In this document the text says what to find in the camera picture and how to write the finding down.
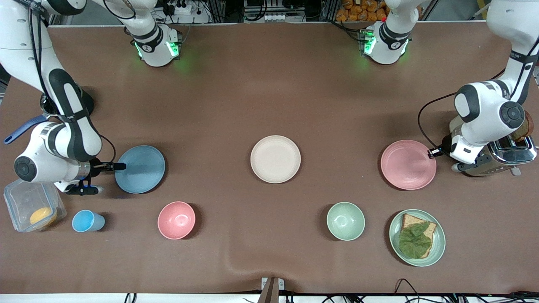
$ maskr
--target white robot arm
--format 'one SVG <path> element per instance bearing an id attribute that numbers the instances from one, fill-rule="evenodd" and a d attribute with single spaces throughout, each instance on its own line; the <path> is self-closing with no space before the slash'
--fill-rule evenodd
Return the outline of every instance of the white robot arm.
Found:
<path id="1" fill-rule="evenodd" d="M 385 22 L 377 21 L 369 26 L 370 42 L 364 53 L 380 64 L 393 64 L 404 54 L 408 36 L 419 19 L 417 6 L 424 0 L 386 0 L 391 9 Z"/>
<path id="2" fill-rule="evenodd" d="M 166 65 L 179 56 L 181 37 L 175 29 L 156 24 L 151 12 L 157 0 L 93 0 L 123 23 L 150 66 Z"/>
<path id="3" fill-rule="evenodd" d="M 511 41 L 504 74 L 498 79 L 461 87 L 455 96 L 457 116 L 450 123 L 450 156 L 472 164 L 491 141 L 519 128 L 525 118 L 522 104 L 539 56 L 539 0 L 493 0 L 487 25 Z"/>
<path id="4" fill-rule="evenodd" d="M 63 170 L 88 166 L 101 150 L 85 102 L 89 96 L 64 70 L 43 22 L 47 12 L 66 15 L 82 11 L 84 0 L 0 0 L 0 63 L 13 77 L 35 87 L 63 123 L 39 124 L 26 150 L 15 160 L 17 175 L 28 182 L 57 182 L 67 191 L 82 178 Z"/>

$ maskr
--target green led light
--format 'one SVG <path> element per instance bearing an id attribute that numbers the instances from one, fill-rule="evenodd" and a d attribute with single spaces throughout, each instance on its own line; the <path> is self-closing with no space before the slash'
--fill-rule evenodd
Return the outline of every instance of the green led light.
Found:
<path id="1" fill-rule="evenodd" d="M 374 48 L 374 45 L 376 44 L 376 37 L 373 37 L 371 41 L 369 41 L 367 44 L 365 44 L 365 53 L 370 54 L 372 52 L 372 49 Z"/>
<path id="2" fill-rule="evenodd" d="M 406 51 L 406 46 L 408 45 L 408 41 L 410 41 L 409 39 L 406 40 L 406 42 L 404 43 L 403 45 L 403 50 L 402 52 L 400 52 L 400 55 L 402 56 L 404 54 L 404 52 Z"/>
<path id="3" fill-rule="evenodd" d="M 178 56 L 179 51 L 178 51 L 178 45 L 176 43 L 167 42 L 167 47 L 169 48 L 170 54 L 173 57 Z"/>
<path id="4" fill-rule="evenodd" d="M 136 42 L 135 42 L 135 47 L 136 47 L 136 50 L 139 52 L 139 57 L 142 58 L 142 52 L 141 52 L 139 46 L 136 44 Z"/>

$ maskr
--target lettuce leaf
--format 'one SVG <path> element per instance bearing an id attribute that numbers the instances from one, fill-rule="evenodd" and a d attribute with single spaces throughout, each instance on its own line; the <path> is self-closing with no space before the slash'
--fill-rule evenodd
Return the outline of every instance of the lettuce leaf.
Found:
<path id="1" fill-rule="evenodd" d="M 432 241 L 423 233 L 429 228 L 430 222 L 412 224 L 399 234 L 399 249 L 409 258 L 419 259 L 432 245 Z"/>

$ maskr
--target sandwich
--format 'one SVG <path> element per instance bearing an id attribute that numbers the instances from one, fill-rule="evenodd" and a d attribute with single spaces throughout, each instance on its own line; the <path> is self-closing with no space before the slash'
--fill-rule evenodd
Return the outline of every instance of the sandwich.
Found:
<path id="1" fill-rule="evenodd" d="M 432 248 L 432 237 L 436 226 L 436 223 L 404 214 L 399 234 L 400 251 L 412 259 L 426 258 Z"/>

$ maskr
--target clear plastic container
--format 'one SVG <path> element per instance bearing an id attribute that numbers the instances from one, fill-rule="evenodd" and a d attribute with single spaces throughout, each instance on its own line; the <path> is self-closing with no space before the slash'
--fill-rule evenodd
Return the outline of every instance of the clear plastic container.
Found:
<path id="1" fill-rule="evenodd" d="M 40 230 L 66 215 L 53 183 L 29 183 L 21 179 L 4 188 L 13 227 L 19 232 Z"/>

